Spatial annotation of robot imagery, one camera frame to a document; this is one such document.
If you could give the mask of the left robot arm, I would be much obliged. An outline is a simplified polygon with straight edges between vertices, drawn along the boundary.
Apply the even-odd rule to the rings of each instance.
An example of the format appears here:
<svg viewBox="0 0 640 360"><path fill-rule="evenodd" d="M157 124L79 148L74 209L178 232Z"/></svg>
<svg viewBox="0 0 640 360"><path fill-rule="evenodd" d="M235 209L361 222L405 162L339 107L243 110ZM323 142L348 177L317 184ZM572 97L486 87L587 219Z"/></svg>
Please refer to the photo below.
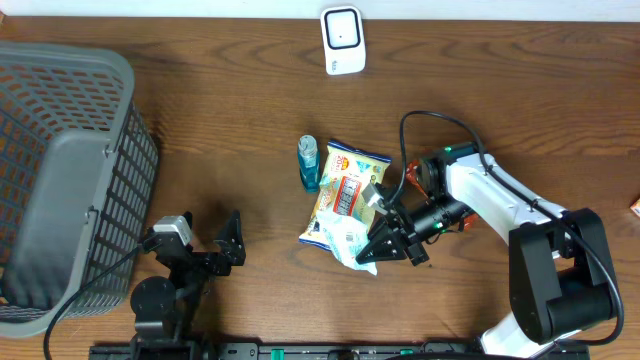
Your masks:
<svg viewBox="0 0 640 360"><path fill-rule="evenodd" d="M246 250L240 212L232 212L214 239L214 252L197 252L192 213L165 216L144 235L139 249L169 269L166 277L141 281L131 294L136 336L131 342L133 359L216 359L215 347L192 333L192 322L206 285L242 266Z"/></svg>

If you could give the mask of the red orange snack bar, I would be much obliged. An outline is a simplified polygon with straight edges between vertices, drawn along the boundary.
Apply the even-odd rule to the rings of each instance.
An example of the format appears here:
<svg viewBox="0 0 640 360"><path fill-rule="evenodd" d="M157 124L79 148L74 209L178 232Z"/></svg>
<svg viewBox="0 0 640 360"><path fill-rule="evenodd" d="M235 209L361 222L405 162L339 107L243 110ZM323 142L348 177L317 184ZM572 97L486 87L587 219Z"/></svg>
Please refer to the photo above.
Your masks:
<svg viewBox="0 0 640 360"><path fill-rule="evenodd" d="M424 197L427 203L431 198L428 191L420 183L421 165L419 160L410 162L405 170L405 179L408 180ZM475 213L467 214L462 218L462 224L458 227L457 232L464 232L469 230L474 222L479 219L479 216Z"/></svg>

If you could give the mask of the yellow snack chip bag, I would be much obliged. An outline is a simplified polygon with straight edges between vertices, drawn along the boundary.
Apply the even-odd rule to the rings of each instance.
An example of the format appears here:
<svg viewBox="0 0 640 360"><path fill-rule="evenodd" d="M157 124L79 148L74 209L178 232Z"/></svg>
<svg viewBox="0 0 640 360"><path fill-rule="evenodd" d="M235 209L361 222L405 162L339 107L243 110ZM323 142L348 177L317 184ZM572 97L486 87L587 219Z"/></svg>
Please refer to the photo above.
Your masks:
<svg viewBox="0 0 640 360"><path fill-rule="evenodd" d="M375 211L363 199L363 191L369 184L382 182L392 159L387 155L351 147L337 140L327 145L328 156L319 178L319 195L314 205L309 225L299 236L303 244L330 250L325 235L321 233L319 211L331 211L349 216L371 228Z"/></svg>

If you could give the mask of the small orange white snack pack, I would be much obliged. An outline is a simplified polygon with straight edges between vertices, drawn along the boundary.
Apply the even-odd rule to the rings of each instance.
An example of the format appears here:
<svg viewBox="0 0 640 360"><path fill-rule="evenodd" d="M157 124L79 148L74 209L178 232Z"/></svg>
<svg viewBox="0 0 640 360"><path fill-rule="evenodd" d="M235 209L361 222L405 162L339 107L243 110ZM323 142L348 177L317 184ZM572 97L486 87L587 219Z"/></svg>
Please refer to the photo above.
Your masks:
<svg viewBox="0 0 640 360"><path fill-rule="evenodd" d="M636 215L640 216L640 200L637 200L630 206L631 211Z"/></svg>

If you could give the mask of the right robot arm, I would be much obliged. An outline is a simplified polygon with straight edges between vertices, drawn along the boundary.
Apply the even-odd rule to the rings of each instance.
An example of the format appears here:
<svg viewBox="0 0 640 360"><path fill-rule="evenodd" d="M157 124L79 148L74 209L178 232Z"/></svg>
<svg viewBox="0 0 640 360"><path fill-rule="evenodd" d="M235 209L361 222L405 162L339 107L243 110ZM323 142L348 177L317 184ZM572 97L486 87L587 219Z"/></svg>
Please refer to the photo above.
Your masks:
<svg viewBox="0 0 640 360"><path fill-rule="evenodd" d="M381 213L358 253L360 264L428 261L425 245L482 218L507 244L511 312L470 344L439 343L520 359L585 355L573 335L617 316L621 297L606 233L590 209L568 211L530 191L473 143L446 147L411 163L406 177L426 204L409 211L381 185L364 191Z"/></svg>

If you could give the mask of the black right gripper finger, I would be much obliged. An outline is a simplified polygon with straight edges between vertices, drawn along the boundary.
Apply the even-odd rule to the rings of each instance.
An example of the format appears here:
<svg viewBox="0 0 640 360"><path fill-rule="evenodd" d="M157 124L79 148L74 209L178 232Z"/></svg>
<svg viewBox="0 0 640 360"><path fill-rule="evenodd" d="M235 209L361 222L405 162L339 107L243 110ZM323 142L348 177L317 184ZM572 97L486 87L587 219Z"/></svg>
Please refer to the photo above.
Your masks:
<svg viewBox="0 0 640 360"><path fill-rule="evenodd" d="M400 226L393 218L380 217L368 233L370 245L397 245Z"/></svg>
<svg viewBox="0 0 640 360"><path fill-rule="evenodd" d="M375 234L355 257L360 265L406 258L404 243L396 233Z"/></svg>

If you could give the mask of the teal bottle with grey cap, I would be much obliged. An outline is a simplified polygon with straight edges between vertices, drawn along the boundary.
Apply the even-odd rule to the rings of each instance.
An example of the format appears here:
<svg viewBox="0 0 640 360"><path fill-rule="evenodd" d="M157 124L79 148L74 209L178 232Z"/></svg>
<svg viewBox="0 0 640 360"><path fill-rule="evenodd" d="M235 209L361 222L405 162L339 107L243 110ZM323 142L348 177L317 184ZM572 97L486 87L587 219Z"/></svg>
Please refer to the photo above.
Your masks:
<svg viewBox="0 0 640 360"><path fill-rule="evenodd" d="M303 135L298 141L297 155L304 189L309 193L318 192L320 154L316 139L311 135Z"/></svg>

